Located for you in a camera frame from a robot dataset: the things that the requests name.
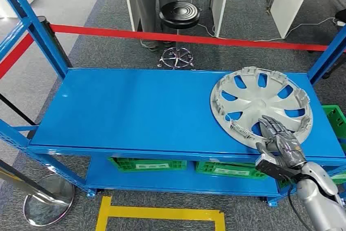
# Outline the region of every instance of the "blue metal shelf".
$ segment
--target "blue metal shelf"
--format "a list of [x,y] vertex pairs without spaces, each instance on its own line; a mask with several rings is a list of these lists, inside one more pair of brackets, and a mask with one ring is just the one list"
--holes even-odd
[[[50,154],[253,162],[259,156],[256,150],[228,136],[210,111],[212,88],[227,73],[70,69],[29,148]],[[314,125],[302,144],[305,155],[323,164],[346,162],[306,74],[287,75],[311,99]]]
[[122,173],[104,157],[93,157],[87,176],[90,188],[160,192],[188,192],[240,196],[279,196],[276,181],[268,177],[251,180],[196,173],[194,163],[186,170]]
[[[68,68],[57,42],[27,0],[8,0],[20,22],[0,44],[0,60],[27,30],[63,83],[32,140],[0,120],[0,139],[69,180],[89,196],[96,188],[267,196],[275,205],[284,196],[274,179],[197,174],[186,171],[120,173],[106,158],[219,160],[253,162],[259,153],[233,140],[213,118],[213,86],[228,72]],[[314,126],[302,144],[308,160],[346,170],[346,157],[311,84],[346,49],[341,29],[308,74],[287,73],[311,99]],[[93,156],[86,180],[50,154]]]

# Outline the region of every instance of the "lower shelf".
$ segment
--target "lower shelf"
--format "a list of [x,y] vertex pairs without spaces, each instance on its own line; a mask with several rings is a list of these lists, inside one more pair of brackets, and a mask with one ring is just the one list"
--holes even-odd
[[153,192],[182,192],[240,196],[280,196],[274,179],[213,176],[196,173],[193,162],[186,170],[122,173],[105,157],[93,157],[87,172],[89,188],[127,189]]

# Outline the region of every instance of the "chrome stanchion base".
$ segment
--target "chrome stanchion base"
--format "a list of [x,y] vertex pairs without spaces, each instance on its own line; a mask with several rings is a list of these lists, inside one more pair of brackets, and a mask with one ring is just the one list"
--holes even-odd
[[75,187],[58,174],[44,177],[38,181],[38,184],[57,198],[62,198],[66,204],[47,204],[34,196],[27,195],[23,210],[26,221],[32,226],[45,227],[57,223],[71,208],[75,198]]

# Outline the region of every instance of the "chrome stool base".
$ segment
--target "chrome stool base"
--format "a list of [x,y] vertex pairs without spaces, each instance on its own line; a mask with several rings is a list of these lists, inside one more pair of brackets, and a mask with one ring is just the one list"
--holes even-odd
[[173,69],[182,69],[186,66],[194,67],[192,53],[185,48],[172,47],[164,51],[158,67],[161,68],[164,64]]

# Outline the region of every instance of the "red barrier rope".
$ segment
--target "red barrier rope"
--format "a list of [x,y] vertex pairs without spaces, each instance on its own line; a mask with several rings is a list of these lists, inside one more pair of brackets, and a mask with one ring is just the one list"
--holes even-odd
[[28,49],[33,39],[31,35],[27,34],[11,52],[8,54],[2,62],[0,63],[0,79],[6,74],[11,67],[16,63],[20,56],[22,56],[26,49]]
[[256,42],[238,39],[220,39],[213,37],[188,36],[188,35],[172,35],[160,34],[153,32],[133,32],[127,30],[90,28],[90,27],[74,27],[71,25],[51,24],[54,32],[65,32],[68,34],[108,36],[119,38],[135,38],[158,41],[173,41],[185,43],[200,44],[216,44],[240,47],[253,48],[272,48],[272,49],[289,49],[289,50],[309,50],[309,51],[325,51],[326,45],[319,44],[301,44],[301,43],[281,43],[281,42]]
[[[238,47],[253,48],[271,48],[271,49],[288,49],[288,50],[309,50],[309,51],[325,51],[326,45],[320,44],[301,44],[301,43],[282,43],[282,42],[256,42],[238,39],[220,39],[213,37],[188,36],[188,35],[173,35],[161,34],[154,32],[133,32],[127,30],[90,28],[90,27],[74,27],[71,25],[51,24],[54,32],[64,32],[68,34],[93,35],[118,38],[147,39],[158,41],[185,42],[197,44],[214,44]],[[11,67],[15,64],[20,56],[28,49],[33,39],[26,35],[11,52],[0,63],[0,79],[6,74]]]

